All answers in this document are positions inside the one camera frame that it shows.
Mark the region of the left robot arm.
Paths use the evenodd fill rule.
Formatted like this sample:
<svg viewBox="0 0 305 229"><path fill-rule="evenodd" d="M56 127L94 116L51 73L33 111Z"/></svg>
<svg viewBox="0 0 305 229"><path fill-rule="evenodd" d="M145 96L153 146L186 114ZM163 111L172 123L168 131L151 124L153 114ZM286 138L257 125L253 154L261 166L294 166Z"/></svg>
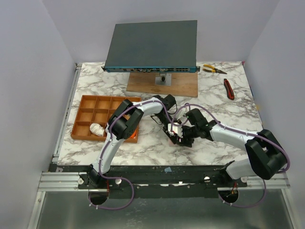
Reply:
<svg viewBox="0 0 305 229"><path fill-rule="evenodd" d="M140 102L123 100L107 122L106 140L99 157L91 165L89 183L94 188L102 188L105 185L106 177L104 174L110 170L116 152L121 144L136 131L143 117L155 115L161 124L167 126L172 120L168 110L175 105L176 100L170 94L165 98L155 95L151 99Z"/></svg>

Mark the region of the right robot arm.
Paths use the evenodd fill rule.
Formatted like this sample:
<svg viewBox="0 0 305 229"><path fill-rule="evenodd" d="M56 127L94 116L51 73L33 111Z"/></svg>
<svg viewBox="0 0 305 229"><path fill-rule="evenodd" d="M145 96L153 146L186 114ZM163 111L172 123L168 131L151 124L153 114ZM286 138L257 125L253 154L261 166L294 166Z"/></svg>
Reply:
<svg viewBox="0 0 305 229"><path fill-rule="evenodd" d="M242 177L258 176L270 180L288 165L283 149L269 130L246 132L224 126L215 120L207 121L197 108L187 112L186 118L190 126L179 126L178 123L168 126L170 134L177 137L179 144L191 147L194 139L202 138L229 144L247 153L246 159L234 160L224 166L219 181L225 187L230 187Z"/></svg>

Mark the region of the brown compartment tray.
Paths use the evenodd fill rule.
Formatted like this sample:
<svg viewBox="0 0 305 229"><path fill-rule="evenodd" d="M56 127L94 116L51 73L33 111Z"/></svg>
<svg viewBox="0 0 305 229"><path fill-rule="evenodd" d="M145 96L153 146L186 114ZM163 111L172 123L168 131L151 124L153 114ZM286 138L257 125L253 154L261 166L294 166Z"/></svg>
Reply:
<svg viewBox="0 0 305 229"><path fill-rule="evenodd" d="M90 131L91 124L106 127L107 121L125 99L140 102L140 97L83 95L74 121L71 137L75 140L100 141L106 140L106 133L97 136Z"/></svg>

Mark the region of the pink navy-trimmed underwear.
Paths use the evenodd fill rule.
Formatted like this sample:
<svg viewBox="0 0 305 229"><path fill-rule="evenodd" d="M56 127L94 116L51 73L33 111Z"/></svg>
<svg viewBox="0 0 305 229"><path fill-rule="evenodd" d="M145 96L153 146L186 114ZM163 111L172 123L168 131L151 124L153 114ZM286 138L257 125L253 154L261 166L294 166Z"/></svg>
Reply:
<svg viewBox="0 0 305 229"><path fill-rule="evenodd" d="M175 146L175 144L170 139L168 140L168 144L169 144L170 147Z"/></svg>

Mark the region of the white pink-trimmed underwear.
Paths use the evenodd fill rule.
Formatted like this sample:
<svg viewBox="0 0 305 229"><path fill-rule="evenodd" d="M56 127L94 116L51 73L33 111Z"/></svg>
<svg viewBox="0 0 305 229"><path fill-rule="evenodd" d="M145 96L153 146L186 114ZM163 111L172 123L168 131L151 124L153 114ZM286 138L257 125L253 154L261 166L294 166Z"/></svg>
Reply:
<svg viewBox="0 0 305 229"><path fill-rule="evenodd" d="M98 123L92 123L90 125L90 132L96 136L104 136L105 128Z"/></svg>

